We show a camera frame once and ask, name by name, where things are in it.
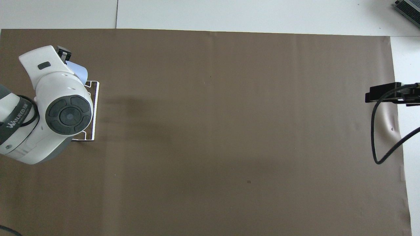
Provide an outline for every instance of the black cable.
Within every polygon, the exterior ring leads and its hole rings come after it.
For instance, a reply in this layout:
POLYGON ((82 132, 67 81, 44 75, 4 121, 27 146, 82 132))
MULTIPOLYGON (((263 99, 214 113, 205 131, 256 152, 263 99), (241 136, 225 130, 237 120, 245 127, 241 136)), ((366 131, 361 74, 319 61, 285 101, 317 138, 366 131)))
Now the black cable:
POLYGON ((36 118, 38 117, 38 115, 39 115, 38 106, 37 106, 37 104, 35 103, 34 100, 28 98, 27 96, 23 96, 23 95, 18 95, 18 96, 30 101, 32 103, 32 105, 34 106, 34 109, 35 109, 34 116, 32 116, 32 118, 29 121, 21 124, 21 127, 25 127, 25 126, 29 125, 30 123, 34 122, 34 120, 36 120, 36 118))
POLYGON ((420 127, 411 131, 409 134, 407 134, 404 138, 402 138, 401 140, 399 140, 384 156, 382 159, 380 159, 378 161, 377 157, 376 157, 376 151, 375 151, 375 136, 374 136, 374 127, 375 127, 375 114, 376 114, 376 110, 378 109, 379 104, 384 101, 389 95, 391 95, 392 93, 398 92, 400 90, 403 89, 411 89, 411 88, 417 88, 419 86, 419 84, 407 84, 401 87, 397 87, 395 89, 392 89, 388 92, 386 92, 384 95, 382 95, 378 101, 376 102, 375 106, 373 107, 373 111, 372 111, 372 118, 370 120, 370 141, 372 144, 372 154, 373 154, 373 160, 375 161, 376 164, 380 165, 382 164, 399 146, 401 146, 401 144, 403 144, 405 141, 407 141, 409 138, 413 137, 415 134, 417 134, 418 132, 420 132, 420 127))
POLYGON ((8 228, 8 227, 6 227, 6 226, 2 226, 2 225, 0 225, 0 229, 5 230, 5 231, 7 231, 7 232, 10 232, 10 233, 12 233, 12 234, 14 234, 14 235, 16 235, 16 236, 22 236, 22 235, 21 235, 19 232, 17 232, 16 230, 13 230, 13 229, 8 228))

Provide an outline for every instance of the white wire rack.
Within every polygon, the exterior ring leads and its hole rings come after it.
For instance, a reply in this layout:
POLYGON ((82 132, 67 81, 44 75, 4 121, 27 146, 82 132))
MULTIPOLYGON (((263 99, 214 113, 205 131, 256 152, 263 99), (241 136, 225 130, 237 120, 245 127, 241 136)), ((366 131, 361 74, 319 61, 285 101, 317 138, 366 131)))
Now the white wire rack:
POLYGON ((95 128, 96 128, 96 111, 98 106, 98 95, 99 95, 99 82, 95 80, 88 80, 84 85, 87 88, 87 91, 90 97, 93 100, 93 116, 91 123, 84 129, 81 133, 74 136, 72 141, 86 142, 95 140, 95 128))

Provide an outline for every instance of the brown paper sheet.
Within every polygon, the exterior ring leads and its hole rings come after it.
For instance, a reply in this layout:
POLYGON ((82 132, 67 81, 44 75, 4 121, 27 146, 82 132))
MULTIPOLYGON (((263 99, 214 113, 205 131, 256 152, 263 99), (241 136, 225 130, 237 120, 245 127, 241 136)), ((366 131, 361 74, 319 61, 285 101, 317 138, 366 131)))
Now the brown paper sheet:
MULTIPOLYGON (((402 150, 373 162, 364 103, 394 81, 389 37, 4 29, 0 82, 33 97, 18 56, 45 45, 72 50, 101 83, 96 140, 39 165, 0 157, 0 224, 61 236, 410 234, 402 150)), ((382 154, 400 138, 396 106, 377 117, 382 154)))

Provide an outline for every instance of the white table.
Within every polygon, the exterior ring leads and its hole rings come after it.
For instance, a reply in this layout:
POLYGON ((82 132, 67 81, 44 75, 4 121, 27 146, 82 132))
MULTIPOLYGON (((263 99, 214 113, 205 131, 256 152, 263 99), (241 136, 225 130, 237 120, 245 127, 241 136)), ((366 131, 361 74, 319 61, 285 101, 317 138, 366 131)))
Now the white table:
MULTIPOLYGON (((420 82, 420 29, 394 11, 392 3, 391 0, 1 0, 0 29, 135 28, 386 35, 391 36, 395 80, 406 84, 420 82)), ((420 107, 400 105, 398 112, 402 136, 420 126, 420 107)), ((420 236, 419 144, 417 135, 403 146, 414 236, 420 236)))

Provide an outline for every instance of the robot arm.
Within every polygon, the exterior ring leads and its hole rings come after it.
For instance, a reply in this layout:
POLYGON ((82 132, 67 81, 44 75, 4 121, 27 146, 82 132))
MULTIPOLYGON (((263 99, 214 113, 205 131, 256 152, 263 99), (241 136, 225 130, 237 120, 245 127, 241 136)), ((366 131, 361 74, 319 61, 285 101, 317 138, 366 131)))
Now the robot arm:
POLYGON ((28 164, 52 159, 91 122, 93 104, 84 87, 86 78, 80 79, 65 64, 69 56, 62 57, 52 46, 19 57, 36 103, 0 85, 0 154, 28 164))

